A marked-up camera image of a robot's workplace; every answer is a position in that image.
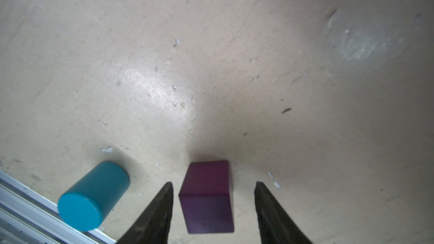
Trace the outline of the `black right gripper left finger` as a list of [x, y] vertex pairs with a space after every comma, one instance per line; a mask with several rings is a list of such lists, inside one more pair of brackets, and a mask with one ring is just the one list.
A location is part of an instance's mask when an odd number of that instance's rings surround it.
[[117, 244], [167, 244], [173, 204], [173, 184], [167, 182]]

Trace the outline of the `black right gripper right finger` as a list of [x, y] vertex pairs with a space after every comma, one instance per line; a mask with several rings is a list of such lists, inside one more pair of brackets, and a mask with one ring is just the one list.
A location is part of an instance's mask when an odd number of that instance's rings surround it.
[[260, 181], [256, 183], [254, 199], [262, 244], [312, 244]]

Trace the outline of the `purple cube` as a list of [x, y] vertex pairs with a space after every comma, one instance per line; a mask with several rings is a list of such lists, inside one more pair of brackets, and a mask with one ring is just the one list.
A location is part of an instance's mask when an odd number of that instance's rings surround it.
[[179, 200], [189, 234], [235, 231], [229, 161], [191, 163]]

